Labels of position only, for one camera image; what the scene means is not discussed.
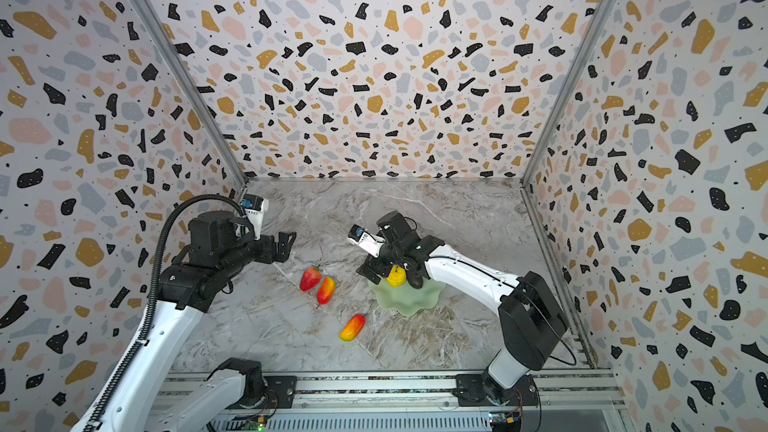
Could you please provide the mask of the yellow fake bell pepper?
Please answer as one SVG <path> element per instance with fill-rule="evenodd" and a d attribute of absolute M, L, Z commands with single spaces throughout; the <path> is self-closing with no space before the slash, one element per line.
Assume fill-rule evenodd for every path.
<path fill-rule="evenodd" d="M 404 285 L 407 282 L 407 274 L 404 268 L 393 265 L 389 275 L 387 276 L 387 283 L 392 288 L 397 288 Z"/>

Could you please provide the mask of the red fake strawberry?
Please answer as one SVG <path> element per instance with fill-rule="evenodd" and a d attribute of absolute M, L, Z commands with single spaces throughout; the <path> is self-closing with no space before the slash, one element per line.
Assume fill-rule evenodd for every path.
<path fill-rule="evenodd" d="M 315 267 L 307 268 L 301 277 L 299 288 L 303 292 L 307 292 L 315 288 L 323 280 L 323 275 Z"/>

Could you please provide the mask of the red orange fake mango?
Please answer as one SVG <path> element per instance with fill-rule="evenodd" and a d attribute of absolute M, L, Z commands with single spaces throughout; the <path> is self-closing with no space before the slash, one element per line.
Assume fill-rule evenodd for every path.
<path fill-rule="evenodd" d="M 335 293 L 336 287 L 337 284 L 334 278 L 324 277 L 317 290 L 317 302 L 321 305 L 328 304 Z"/>

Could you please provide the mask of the red yellow fake mango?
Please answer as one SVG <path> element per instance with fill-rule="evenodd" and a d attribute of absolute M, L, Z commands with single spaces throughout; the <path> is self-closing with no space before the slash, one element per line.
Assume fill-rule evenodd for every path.
<path fill-rule="evenodd" d="M 351 342 L 357 338 L 366 324 L 366 318 L 362 314 L 354 315 L 339 333 L 339 338 L 345 342 Z"/>

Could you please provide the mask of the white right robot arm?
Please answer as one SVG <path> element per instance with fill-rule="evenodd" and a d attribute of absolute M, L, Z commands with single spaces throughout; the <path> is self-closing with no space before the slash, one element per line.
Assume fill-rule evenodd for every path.
<path fill-rule="evenodd" d="M 377 221 L 372 234 L 359 225 L 348 241 L 367 253 L 357 273 L 378 284 L 393 267 L 405 271 L 408 284 L 420 289 L 427 281 L 449 285 L 498 317 L 504 346 L 481 374 L 479 399 L 504 405 L 531 371 L 541 370 L 569 328 L 562 308 L 543 277 L 503 272 L 473 260 L 432 235 L 419 236 L 397 211 Z"/>

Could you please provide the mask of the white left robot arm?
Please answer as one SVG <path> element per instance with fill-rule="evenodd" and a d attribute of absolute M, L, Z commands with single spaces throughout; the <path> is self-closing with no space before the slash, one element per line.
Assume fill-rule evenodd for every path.
<path fill-rule="evenodd" d="M 169 265 L 163 263 L 176 220 L 196 203 L 219 201 L 225 210 L 204 212 L 189 224 L 190 242 Z M 203 194 L 177 206 L 165 220 L 154 254 L 147 304 L 131 344 L 76 431 L 198 431 L 225 408 L 268 404 L 260 362 L 230 358 L 194 392 L 153 419 L 150 411 L 166 376 L 191 332 L 220 293 L 254 263 L 288 260 L 294 232 L 265 235 L 267 199 L 246 194 L 240 201 Z"/>

